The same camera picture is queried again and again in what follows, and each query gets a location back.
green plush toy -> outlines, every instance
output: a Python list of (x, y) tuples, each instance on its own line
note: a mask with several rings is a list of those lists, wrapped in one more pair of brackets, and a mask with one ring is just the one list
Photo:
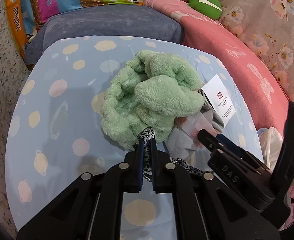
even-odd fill
[(156, 142), (165, 140), (176, 117), (199, 111), (204, 99), (197, 70), (175, 54), (139, 51), (107, 89), (101, 106), (103, 132), (125, 149), (150, 126)]
[(218, 0), (189, 0), (189, 6), (213, 20), (218, 19), (222, 14)]

blue pillow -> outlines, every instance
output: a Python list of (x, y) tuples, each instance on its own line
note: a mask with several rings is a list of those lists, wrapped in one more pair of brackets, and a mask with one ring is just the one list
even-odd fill
[(36, 64), (42, 53), (60, 39), (91, 36), (135, 36), (181, 43), (183, 28), (162, 13), (140, 5), (103, 5), (52, 16), (25, 52), (25, 63)]

leopard print fabric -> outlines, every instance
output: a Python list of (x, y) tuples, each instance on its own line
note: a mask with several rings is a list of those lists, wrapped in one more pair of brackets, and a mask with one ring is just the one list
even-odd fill
[[(145, 156), (144, 156), (144, 172), (143, 172), (143, 176), (146, 180), (148, 180), (149, 182), (152, 181), (152, 174), (151, 174), (151, 154), (150, 154), (150, 140), (152, 138), (155, 137), (155, 132), (151, 127), (147, 127), (144, 130), (142, 130), (138, 135), (137, 135), (137, 139), (138, 141), (140, 139), (144, 140), (144, 148), (145, 148)], [(138, 144), (133, 145), (134, 149), (138, 148)], [(170, 161), (176, 165), (182, 166), (183, 168), (185, 168), (187, 170), (187, 172), (194, 174), (194, 175), (198, 175), (198, 176), (202, 176), (205, 172), (197, 169), (191, 165), (188, 165), (188, 163), (186, 161), (184, 161), (183, 159), (180, 158), (170, 158)]]

green towel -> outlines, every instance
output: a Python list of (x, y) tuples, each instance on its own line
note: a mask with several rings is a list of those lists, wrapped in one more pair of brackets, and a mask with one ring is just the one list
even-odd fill
[(111, 81), (101, 106), (103, 132), (125, 149), (137, 143), (148, 126), (156, 141), (165, 140), (175, 117), (199, 111), (204, 99), (196, 69), (175, 54), (151, 50), (137, 52)]

light blue bedsheet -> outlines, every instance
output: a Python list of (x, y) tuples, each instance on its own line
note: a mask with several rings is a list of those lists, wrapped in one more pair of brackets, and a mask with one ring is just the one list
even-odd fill
[[(90, 36), (48, 47), (18, 99), (6, 149), (6, 189), (18, 229), (78, 175), (105, 172), (123, 161), (120, 149), (101, 131), (103, 92), (125, 62), (141, 49), (174, 53), (188, 60), (202, 80), (218, 74), (236, 114), (224, 135), (262, 160), (258, 135), (233, 79), (214, 56), (175, 43), (137, 37)], [(196, 167), (208, 170), (209, 151)], [(121, 239), (175, 240), (171, 194), (156, 195), (144, 181), (139, 194), (125, 194)]]

